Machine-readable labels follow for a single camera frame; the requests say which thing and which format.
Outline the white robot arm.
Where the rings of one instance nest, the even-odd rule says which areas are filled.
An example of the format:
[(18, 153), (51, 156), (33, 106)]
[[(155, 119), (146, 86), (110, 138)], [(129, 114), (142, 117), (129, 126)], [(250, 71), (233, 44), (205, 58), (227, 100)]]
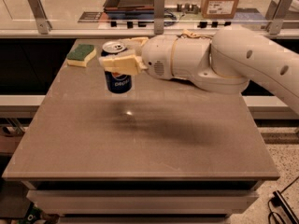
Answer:
[(242, 26), (206, 37), (156, 35), (107, 42), (104, 70), (123, 75), (146, 72), (159, 79), (188, 80), (204, 91), (235, 94), (251, 81), (299, 113), (299, 54)]

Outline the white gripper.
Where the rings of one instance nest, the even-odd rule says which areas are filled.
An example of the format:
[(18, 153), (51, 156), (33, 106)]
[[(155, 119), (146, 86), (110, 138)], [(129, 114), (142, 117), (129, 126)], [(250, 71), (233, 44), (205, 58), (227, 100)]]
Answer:
[(171, 55), (177, 39), (175, 35), (157, 35), (150, 39), (146, 36), (124, 38), (121, 42), (126, 48), (133, 49), (136, 55), (142, 53), (142, 59), (136, 55), (106, 56), (101, 57), (99, 63), (111, 73), (135, 76), (146, 70), (152, 77), (169, 80), (174, 77)]

